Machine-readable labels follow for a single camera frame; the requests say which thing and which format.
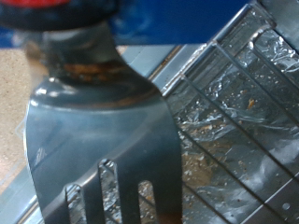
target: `red handle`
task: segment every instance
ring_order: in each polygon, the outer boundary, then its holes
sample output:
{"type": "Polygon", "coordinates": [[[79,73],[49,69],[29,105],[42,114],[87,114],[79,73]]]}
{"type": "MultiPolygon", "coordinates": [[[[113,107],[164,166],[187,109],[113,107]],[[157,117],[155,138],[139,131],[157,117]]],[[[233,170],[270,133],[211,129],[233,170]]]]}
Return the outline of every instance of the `red handle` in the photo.
{"type": "Polygon", "coordinates": [[[56,7],[70,0],[0,0],[0,3],[10,5],[13,7],[56,7]]]}

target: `wire rack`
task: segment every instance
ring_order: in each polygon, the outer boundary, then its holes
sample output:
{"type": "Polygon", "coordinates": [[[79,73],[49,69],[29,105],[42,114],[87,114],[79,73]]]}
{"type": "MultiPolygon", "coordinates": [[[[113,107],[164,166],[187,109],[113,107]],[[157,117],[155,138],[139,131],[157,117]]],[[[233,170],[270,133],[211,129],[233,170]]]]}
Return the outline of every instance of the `wire rack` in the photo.
{"type": "MultiPolygon", "coordinates": [[[[244,6],[161,89],[181,138],[184,224],[299,223],[299,55],[275,28],[244,6]]],[[[107,223],[121,223],[113,164],[102,168],[107,223]]],[[[156,223],[149,183],[139,199],[156,223]]]]}

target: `speckled countertop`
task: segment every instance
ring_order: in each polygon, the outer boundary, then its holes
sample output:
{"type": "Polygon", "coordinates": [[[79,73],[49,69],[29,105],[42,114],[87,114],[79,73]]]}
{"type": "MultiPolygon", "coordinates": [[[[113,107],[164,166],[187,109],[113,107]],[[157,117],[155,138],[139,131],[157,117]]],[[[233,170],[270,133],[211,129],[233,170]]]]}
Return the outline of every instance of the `speckled countertop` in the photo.
{"type": "Polygon", "coordinates": [[[26,164],[16,128],[24,118],[29,93],[29,69],[23,52],[0,50],[0,194],[26,164]]]}

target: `food residue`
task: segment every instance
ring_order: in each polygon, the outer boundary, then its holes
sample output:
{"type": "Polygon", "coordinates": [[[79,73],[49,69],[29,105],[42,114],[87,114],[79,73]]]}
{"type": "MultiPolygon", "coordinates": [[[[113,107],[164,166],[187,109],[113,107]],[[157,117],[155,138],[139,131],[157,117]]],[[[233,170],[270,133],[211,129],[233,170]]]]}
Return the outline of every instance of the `food residue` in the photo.
{"type": "Polygon", "coordinates": [[[248,109],[252,109],[253,106],[254,106],[254,100],[252,98],[250,98],[248,109]]]}

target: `blue surface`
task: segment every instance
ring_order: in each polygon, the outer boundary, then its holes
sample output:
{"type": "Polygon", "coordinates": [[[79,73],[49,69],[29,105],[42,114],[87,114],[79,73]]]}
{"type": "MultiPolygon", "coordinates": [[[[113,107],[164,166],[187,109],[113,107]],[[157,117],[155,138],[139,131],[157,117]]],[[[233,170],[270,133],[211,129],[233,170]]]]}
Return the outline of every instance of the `blue surface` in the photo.
{"type": "Polygon", "coordinates": [[[0,27],[0,48],[12,48],[12,31],[0,27]]]}
{"type": "MultiPolygon", "coordinates": [[[[207,42],[248,0],[120,0],[110,19],[118,45],[207,42]]],[[[0,28],[0,48],[11,47],[0,28]]]]}

